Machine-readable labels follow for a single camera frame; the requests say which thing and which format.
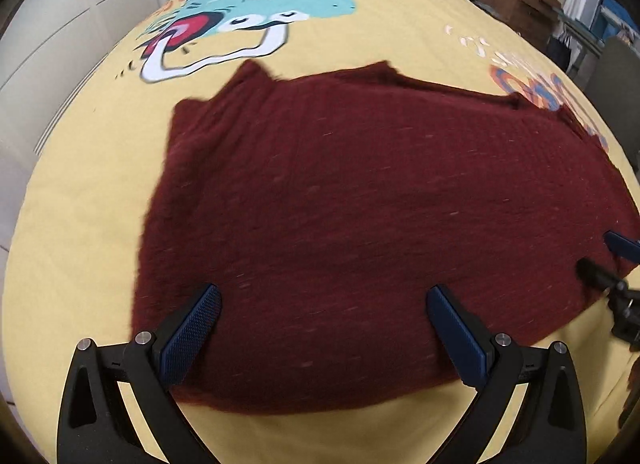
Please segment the dark red knitted sweater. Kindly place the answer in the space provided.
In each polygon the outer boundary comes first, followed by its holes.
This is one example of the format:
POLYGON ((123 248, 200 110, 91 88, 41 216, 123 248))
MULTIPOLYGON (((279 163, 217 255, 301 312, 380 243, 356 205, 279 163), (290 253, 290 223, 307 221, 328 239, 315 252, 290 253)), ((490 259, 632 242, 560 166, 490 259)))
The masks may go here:
POLYGON ((205 283, 222 314, 176 398, 242 414, 363 408, 454 378, 424 311, 445 284, 490 328, 539 342, 596 296, 589 257, 639 213, 567 108, 380 62, 277 80, 243 63, 178 102, 146 216, 132 327, 205 283))

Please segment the grey green chair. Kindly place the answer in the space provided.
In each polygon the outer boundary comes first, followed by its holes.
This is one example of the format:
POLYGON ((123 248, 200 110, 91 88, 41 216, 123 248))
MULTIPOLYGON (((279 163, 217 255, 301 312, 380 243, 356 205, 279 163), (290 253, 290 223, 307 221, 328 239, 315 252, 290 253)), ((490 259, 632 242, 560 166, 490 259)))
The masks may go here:
POLYGON ((639 53, 619 37, 606 42, 585 95, 622 147, 635 172, 639 170, 639 53))

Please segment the yellow cartoon dinosaur bedsheet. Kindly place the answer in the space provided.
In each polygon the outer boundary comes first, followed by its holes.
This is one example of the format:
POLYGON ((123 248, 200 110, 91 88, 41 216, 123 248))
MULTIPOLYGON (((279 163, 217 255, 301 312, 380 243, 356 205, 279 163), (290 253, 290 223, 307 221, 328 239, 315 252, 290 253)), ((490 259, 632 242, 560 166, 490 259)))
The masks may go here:
MULTIPOLYGON (((277 80, 384 62, 400 75, 567 108, 597 138, 639 213, 639 186, 588 99, 524 39, 467 0, 171 0, 125 36, 70 102, 35 166, 10 249, 3 345, 13 399, 56 457, 58 412, 76 344, 111 345, 132 327, 139 252, 174 109, 214 98, 238 68, 277 80)), ((590 460, 618 431, 634 355, 594 302, 542 340, 576 366, 590 460)), ((471 402, 456 377, 344 410, 242 414, 179 406, 226 463, 422 463, 471 402)))

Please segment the brown cardboard box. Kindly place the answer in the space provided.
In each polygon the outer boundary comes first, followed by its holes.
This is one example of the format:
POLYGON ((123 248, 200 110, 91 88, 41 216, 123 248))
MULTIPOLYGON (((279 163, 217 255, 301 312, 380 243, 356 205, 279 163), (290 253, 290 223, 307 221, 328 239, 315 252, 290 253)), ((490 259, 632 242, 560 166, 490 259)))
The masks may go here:
POLYGON ((544 51, 555 25, 561 4, 558 0, 480 0, 526 42, 544 51))

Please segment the white wardrobe with doors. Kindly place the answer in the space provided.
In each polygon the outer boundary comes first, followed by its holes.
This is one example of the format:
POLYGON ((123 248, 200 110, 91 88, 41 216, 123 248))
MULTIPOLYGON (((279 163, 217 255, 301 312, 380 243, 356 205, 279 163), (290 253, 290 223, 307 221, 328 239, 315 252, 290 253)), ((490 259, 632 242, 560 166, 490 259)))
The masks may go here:
POLYGON ((66 104, 161 0, 23 0, 1 35, 1 247, 66 104))

